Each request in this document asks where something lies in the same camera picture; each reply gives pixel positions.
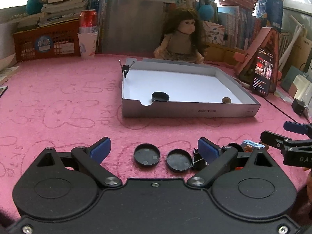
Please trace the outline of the large black binder clip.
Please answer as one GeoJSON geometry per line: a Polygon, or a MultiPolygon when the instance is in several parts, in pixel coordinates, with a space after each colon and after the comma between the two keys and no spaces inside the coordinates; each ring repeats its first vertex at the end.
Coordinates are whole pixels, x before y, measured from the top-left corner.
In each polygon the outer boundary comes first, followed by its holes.
{"type": "Polygon", "coordinates": [[[204,158],[199,154],[198,149],[193,149],[192,163],[191,169],[193,171],[201,171],[203,168],[207,166],[207,162],[204,158]]]}

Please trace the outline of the blue bear hair clip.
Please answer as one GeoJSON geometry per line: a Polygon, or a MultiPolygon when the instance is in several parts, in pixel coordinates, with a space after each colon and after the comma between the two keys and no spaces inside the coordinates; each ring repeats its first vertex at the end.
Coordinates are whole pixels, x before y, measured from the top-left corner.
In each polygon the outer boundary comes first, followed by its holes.
{"type": "Polygon", "coordinates": [[[245,152],[252,152],[255,148],[265,148],[265,146],[261,143],[256,143],[249,139],[244,140],[241,143],[241,146],[245,152]]]}

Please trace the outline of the black round lid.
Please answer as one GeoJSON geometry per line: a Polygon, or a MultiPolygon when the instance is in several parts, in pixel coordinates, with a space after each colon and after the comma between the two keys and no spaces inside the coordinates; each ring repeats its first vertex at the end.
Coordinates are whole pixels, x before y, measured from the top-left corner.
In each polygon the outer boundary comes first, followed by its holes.
{"type": "Polygon", "coordinates": [[[236,148],[238,152],[244,152],[243,147],[240,144],[237,143],[229,143],[228,146],[236,148]]]}
{"type": "Polygon", "coordinates": [[[168,101],[170,99],[169,95],[165,92],[157,91],[152,94],[152,102],[154,101],[168,101]]]}
{"type": "Polygon", "coordinates": [[[166,163],[170,170],[181,173],[191,168],[192,157],[187,151],[176,148],[168,153],[166,163]]]}
{"type": "Polygon", "coordinates": [[[134,160],[140,166],[153,167],[160,161],[160,151],[153,144],[140,144],[134,150],[134,160]]]}

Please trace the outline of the black round lid front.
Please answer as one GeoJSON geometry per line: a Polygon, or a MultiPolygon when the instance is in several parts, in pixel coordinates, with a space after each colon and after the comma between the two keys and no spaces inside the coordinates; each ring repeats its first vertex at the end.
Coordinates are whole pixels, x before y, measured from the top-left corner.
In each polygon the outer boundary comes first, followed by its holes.
{"type": "Polygon", "coordinates": [[[181,173],[191,168],[192,157],[187,151],[176,148],[168,153],[166,163],[170,170],[181,173]]]}

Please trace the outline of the brown acorn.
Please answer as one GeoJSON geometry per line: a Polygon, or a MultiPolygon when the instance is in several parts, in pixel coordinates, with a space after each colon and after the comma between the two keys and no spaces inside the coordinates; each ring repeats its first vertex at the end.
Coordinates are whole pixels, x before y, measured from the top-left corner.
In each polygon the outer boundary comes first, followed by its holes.
{"type": "Polygon", "coordinates": [[[229,97],[222,98],[222,103],[230,104],[231,102],[232,102],[232,100],[229,97]]]}

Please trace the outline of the pink rabbit-pattern table mat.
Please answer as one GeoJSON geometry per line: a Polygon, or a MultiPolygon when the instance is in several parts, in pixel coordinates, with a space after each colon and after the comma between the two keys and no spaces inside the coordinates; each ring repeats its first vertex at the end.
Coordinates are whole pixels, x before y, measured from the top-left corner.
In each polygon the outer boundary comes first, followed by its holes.
{"type": "Polygon", "coordinates": [[[258,141],[264,130],[303,139],[285,131],[283,124],[295,114],[289,103],[276,96],[260,98],[252,118],[144,119],[121,114],[124,58],[97,56],[22,62],[1,97],[1,212],[11,219],[19,213],[12,199],[14,185],[46,147],[68,152],[89,146],[107,136],[112,149],[103,166],[122,180],[129,177],[176,177],[166,165],[169,151],[192,152],[198,139],[215,144],[258,141]],[[143,167],[134,160],[135,148],[153,144],[160,161],[143,167]]]}

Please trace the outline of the smartphone with lit screen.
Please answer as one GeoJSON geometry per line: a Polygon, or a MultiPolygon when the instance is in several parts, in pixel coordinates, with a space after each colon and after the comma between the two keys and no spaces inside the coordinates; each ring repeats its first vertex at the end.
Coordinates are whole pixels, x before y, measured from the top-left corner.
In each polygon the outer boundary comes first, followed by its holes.
{"type": "Polygon", "coordinates": [[[256,58],[252,63],[253,76],[250,90],[255,94],[266,97],[271,85],[274,56],[263,48],[258,48],[256,58]]]}

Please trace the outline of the grey cardboard box tray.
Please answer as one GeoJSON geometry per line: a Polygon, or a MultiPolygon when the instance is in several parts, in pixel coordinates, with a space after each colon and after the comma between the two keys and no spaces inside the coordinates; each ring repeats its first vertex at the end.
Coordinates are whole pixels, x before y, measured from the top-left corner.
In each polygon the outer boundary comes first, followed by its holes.
{"type": "Polygon", "coordinates": [[[261,104],[235,79],[209,65],[158,59],[135,61],[122,76],[122,116],[135,118],[253,117],[261,104]],[[161,91],[168,101],[152,102],[161,91]],[[229,97],[230,104],[222,103],[229,97]]]}

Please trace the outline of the small black binder clip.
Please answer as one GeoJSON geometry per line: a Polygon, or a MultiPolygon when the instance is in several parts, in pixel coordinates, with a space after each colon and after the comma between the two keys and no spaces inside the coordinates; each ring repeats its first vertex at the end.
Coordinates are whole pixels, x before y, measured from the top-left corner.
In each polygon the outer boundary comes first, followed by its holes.
{"type": "Polygon", "coordinates": [[[127,74],[129,72],[129,70],[131,69],[131,67],[133,66],[133,64],[135,63],[135,61],[133,60],[131,62],[130,65],[122,65],[121,63],[121,60],[119,59],[118,60],[119,64],[120,64],[120,67],[121,67],[121,71],[122,71],[122,74],[123,74],[123,77],[126,78],[127,77],[127,74]]]}

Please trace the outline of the yellow wooden box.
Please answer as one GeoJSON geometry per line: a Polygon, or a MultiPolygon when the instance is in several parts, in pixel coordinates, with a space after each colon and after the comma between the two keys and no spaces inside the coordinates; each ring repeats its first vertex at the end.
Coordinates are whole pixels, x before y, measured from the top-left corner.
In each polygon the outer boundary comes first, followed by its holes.
{"type": "Polygon", "coordinates": [[[228,65],[235,66],[237,61],[234,54],[238,52],[244,54],[244,50],[229,48],[220,44],[207,43],[204,49],[204,58],[208,62],[225,62],[228,65]]]}

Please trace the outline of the pink triangular phone stand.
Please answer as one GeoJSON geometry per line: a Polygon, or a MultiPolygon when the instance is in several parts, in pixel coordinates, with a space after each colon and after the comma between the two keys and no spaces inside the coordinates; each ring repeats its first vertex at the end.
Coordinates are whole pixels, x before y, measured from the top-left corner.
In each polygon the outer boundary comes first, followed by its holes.
{"type": "Polygon", "coordinates": [[[268,92],[274,93],[278,81],[279,33],[275,28],[263,27],[244,53],[235,52],[234,71],[240,81],[252,85],[260,63],[263,76],[269,77],[268,92]]]}

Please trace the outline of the white paper cup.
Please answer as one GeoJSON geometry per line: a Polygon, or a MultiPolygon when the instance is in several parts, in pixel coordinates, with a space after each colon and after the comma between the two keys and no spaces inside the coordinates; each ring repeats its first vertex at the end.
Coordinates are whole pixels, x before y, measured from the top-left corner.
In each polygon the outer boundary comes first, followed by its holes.
{"type": "Polygon", "coordinates": [[[96,53],[97,32],[78,33],[80,56],[83,59],[93,59],[96,53]]]}

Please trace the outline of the brown-haired doll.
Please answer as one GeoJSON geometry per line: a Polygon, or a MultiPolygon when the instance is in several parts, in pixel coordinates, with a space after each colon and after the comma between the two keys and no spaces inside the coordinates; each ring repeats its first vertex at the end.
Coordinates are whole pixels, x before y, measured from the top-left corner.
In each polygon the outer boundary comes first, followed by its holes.
{"type": "Polygon", "coordinates": [[[198,13],[189,7],[177,7],[165,20],[156,59],[203,64],[202,25],[198,13]]]}

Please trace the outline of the colourful patterned white box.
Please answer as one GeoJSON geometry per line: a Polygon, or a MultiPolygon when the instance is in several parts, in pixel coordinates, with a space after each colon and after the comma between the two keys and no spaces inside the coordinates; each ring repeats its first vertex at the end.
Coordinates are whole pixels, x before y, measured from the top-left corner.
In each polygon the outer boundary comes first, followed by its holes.
{"type": "Polygon", "coordinates": [[[224,44],[225,26],[203,21],[202,41],[205,43],[224,44]]]}

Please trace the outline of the red plastic basket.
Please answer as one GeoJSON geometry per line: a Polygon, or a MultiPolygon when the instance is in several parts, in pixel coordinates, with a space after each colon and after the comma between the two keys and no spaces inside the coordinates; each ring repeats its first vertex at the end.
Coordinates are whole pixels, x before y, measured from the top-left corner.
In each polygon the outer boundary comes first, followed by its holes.
{"type": "Polygon", "coordinates": [[[80,56],[78,30],[74,20],[14,33],[17,61],[80,56]]]}

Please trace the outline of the row of upright books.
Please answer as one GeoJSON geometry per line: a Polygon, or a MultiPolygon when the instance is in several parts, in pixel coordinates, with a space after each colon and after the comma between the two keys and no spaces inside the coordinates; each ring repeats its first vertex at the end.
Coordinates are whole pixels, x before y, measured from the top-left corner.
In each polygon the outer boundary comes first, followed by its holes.
{"type": "MultiPolygon", "coordinates": [[[[178,7],[196,10],[196,0],[173,1],[178,7]]],[[[258,0],[214,0],[214,17],[209,22],[225,26],[223,45],[241,50],[250,46],[261,28],[261,22],[253,16],[257,2],[258,0]]]]}

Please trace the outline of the red soda can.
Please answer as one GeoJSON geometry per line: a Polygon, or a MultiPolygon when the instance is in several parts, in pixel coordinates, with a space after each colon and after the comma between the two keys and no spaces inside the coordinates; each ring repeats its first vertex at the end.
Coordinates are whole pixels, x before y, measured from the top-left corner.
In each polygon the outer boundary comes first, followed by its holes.
{"type": "Polygon", "coordinates": [[[79,33],[97,32],[96,10],[82,10],[79,17],[79,33]]]}

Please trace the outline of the grey metal box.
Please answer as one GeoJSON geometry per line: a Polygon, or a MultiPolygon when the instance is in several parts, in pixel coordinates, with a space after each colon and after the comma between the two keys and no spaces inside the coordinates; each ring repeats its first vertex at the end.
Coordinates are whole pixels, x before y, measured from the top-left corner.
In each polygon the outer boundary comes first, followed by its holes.
{"type": "Polygon", "coordinates": [[[151,56],[162,33],[165,0],[108,0],[102,53],[151,56]]]}

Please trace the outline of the stack of books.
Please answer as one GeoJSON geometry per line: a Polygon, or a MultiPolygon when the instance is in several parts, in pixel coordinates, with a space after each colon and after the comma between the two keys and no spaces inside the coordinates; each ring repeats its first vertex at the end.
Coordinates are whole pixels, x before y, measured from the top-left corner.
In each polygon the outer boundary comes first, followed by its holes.
{"type": "Polygon", "coordinates": [[[88,0],[27,0],[25,13],[10,18],[20,31],[46,27],[79,18],[88,0]]]}

